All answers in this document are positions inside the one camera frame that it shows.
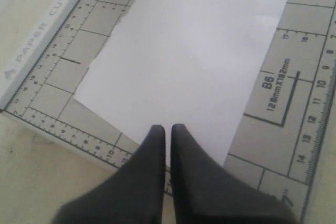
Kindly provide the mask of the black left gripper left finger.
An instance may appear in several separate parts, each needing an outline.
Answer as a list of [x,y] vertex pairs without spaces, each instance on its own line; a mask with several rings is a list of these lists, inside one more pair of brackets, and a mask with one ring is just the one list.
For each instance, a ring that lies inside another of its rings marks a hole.
[[64,204],[56,223],[161,223],[165,130],[150,128],[137,151],[112,177]]

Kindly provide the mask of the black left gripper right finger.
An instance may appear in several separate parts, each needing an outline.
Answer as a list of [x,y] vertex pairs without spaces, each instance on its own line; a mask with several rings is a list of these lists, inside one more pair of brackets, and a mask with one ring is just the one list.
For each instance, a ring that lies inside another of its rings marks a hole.
[[183,124],[172,127],[171,182],[177,223],[297,223],[275,196],[225,171]]

